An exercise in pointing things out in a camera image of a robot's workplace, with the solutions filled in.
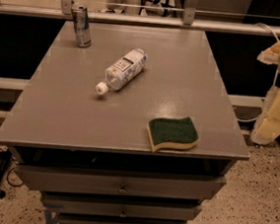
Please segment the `clear plastic water bottle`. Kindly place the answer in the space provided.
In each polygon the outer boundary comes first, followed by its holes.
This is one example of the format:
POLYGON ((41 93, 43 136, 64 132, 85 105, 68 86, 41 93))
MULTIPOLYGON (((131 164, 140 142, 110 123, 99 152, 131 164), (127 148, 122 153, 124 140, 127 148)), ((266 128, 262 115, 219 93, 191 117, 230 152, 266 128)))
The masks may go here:
POLYGON ((96 85, 98 94, 103 96, 108 91, 121 90, 124 85, 143 70, 147 56, 143 49, 135 48, 120 57, 105 70, 104 80, 96 85))

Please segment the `green yellow sponge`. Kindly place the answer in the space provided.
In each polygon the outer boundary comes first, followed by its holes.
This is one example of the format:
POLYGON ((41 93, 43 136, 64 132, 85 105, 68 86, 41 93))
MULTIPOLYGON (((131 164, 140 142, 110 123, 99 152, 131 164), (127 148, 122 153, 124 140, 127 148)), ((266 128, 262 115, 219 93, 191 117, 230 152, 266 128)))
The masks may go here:
POLYGON ((154 118, 148 121, 151 151, 186 150, 196 146, 199 135, 191 118, 154 118))

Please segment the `top grey drawer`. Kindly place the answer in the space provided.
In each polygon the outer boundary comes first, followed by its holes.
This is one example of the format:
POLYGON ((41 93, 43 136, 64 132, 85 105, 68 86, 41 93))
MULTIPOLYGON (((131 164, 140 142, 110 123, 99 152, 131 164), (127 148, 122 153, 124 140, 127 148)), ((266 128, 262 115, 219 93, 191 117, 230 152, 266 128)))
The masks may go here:
POLYGON ((33 190, 146 196, 176 199, 211 199, 226 183, 224 177, 179 174, 140 175, 107 171, 18 165, 16 174, 33 190))

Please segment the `middle grey drawer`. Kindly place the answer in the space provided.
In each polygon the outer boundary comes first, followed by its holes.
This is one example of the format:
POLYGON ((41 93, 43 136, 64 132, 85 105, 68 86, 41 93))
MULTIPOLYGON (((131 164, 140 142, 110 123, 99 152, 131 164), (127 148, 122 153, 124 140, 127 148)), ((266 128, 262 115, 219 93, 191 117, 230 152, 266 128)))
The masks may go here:
POLYGON ((166 202, 146 199, 98 198, 44 193, 46 208, 63 213, 104 215, 114 217, 156 218, 166 220, 192 220, 201 212, 197 204, 166 202))

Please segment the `silver blue drink can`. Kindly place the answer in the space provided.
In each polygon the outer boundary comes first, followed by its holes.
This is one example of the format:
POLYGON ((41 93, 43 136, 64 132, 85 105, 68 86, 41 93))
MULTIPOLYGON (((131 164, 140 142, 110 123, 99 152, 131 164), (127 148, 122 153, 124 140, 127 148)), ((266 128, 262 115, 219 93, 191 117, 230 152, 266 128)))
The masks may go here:
POLYGON ((91 45, 88 9, 84 4, 72 5, 72 18, 75 30, 76 44, 81 48, 91 45))

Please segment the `grey drawer cabinet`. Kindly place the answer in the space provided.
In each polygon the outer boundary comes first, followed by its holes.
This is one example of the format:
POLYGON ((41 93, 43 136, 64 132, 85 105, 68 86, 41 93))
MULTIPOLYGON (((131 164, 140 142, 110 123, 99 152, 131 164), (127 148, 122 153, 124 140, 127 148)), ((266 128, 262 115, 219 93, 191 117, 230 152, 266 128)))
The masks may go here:
MULTIPOLYGON (((248 156, 207 36, 202 31, 114 24, 91 26, 87 48, 66 23, 0 128, 18 165, 140 175, 225 177, 248 156), (105 70, 130 50, 147 53, 141 72, 101 96, 105 70), (152 152, 148 121, 190 117, 199 140, 186 150, 152 152)), ((205 199, 84 194, 200 206, 205 199)))

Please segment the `metal railing frame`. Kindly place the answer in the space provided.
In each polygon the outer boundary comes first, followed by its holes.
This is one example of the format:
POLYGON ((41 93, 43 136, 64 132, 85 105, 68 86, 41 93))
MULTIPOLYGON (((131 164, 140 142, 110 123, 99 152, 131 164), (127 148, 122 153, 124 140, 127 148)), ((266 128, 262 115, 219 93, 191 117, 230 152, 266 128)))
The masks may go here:
POLYGON ((0 0, 0 13, 70 20, 77 4, 93 23, 280 37, 280 0, 165 0, 162 16, 141 15, 142 0, 0 0))

